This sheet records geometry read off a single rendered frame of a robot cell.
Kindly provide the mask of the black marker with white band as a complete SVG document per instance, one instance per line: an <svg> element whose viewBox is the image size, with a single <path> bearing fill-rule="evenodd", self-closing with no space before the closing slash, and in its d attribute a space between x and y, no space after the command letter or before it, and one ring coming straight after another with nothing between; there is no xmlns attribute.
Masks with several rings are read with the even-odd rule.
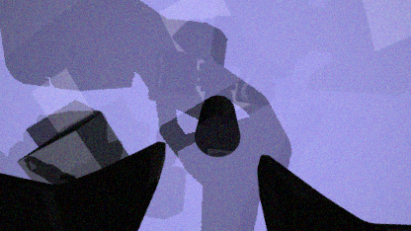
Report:
<svg viewBox="0 0 411 231"><path fill-rule="evenodd" d="M60 185L60 184L63 184L63 183L68 183L68 182L70 182L70 181L72 181L72 180L74 180L75 178L74 177L72 177L72 176L69 176L69 175L65 175L64 177L62 177L56 184L57 185Z"/></svg>

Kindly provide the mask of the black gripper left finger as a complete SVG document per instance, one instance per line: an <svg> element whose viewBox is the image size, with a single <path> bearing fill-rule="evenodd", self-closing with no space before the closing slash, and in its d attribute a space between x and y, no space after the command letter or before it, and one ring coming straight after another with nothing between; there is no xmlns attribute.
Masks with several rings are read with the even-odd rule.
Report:
<svg viewBox="0 0 411 231"><path fill-rule="evenodd" d="M0 226L17 231L138 231L165 163L157 142L60 185L0 173Z"/></svg>

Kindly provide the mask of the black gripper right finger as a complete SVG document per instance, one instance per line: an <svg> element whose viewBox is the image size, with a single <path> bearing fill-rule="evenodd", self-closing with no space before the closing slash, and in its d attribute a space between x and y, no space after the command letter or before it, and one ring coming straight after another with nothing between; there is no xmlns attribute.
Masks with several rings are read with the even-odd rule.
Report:
<svg viewBox="0 0 411 231"><path fill-rule="evenodd" d="M257 174L267 231L411 231L411 224L363 221L270 155L261 155Z"/></svg>

